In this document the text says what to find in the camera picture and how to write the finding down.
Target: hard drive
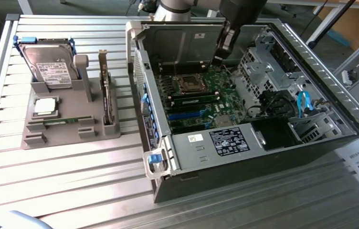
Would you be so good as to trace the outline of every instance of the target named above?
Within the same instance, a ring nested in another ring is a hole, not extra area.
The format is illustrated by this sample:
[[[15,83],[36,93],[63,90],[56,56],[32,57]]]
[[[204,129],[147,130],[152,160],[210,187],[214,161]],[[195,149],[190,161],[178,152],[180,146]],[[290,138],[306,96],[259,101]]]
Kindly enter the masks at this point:
[[[69,88],[72,80],[80,79],[73,65],[75,42],[72,39],[37,39],[23,37],[13,44],[29,66],[33,81],[45,82],[48,88]]]

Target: power supply label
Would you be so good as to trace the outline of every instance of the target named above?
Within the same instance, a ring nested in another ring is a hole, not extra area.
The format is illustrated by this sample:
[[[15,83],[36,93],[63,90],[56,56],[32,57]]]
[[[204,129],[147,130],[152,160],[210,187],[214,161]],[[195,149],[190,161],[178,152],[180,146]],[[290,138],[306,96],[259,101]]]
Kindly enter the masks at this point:
[[[239,127],[212,131],[210,135],[219,156],[238,154],[250,150]]]

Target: side panel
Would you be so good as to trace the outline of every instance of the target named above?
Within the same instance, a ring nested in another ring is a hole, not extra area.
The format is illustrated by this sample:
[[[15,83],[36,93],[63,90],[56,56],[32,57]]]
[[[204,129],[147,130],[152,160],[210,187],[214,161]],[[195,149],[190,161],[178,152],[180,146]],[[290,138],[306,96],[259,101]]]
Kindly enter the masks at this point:
[[[331,149],[342,147],[357,138],[357,136],[342,137],[322,144],[314,144],[232,164],[172,176],[166,180],[162,178],[162,183],[155,193],[155,203],[303,166],[327,154]]]

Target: cpu socket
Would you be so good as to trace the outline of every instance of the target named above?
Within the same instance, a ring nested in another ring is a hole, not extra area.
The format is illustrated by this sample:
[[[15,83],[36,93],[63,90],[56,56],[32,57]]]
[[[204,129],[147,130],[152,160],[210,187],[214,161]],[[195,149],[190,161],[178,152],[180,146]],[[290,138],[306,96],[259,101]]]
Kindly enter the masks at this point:
[[[200,74],[184,74],[174,77],[182,94],[192,94],[207,91],[207,86]]]

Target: floor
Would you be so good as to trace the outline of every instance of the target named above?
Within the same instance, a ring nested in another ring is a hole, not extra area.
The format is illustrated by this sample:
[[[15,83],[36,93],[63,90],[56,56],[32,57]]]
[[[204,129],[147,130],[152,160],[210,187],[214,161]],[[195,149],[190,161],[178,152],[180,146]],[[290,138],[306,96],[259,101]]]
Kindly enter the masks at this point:
[[[60,4],[59,0],[31,0],[31,5],[35,14],[49,15],[124,15],[128,8],[128,0],[68,0],[67,4]],[[8,13],[21,14],[21,9],[17,0],[0,0],[0,34],[3,22]],[[192,13],[198,16],[206,16],[207,10],[194,8]],[[138,14],[138,5],[134,5],[128,11],[128,15]],[[260,15],[262,18],[279,18],[287,22],[300,34],[307,23],[314,17],[313,7],[287,5],[282,10],[279,4],[267,4]],[[319,18],[315,18],[309,29],[303,34],[303,39],[310,37],[313,31],[321,23]],[[334,70],[343,60],[353,53],[351,48],[341,45],[334,39],[326,36],[315,47],[315,53],[325,61],[327,67]]]

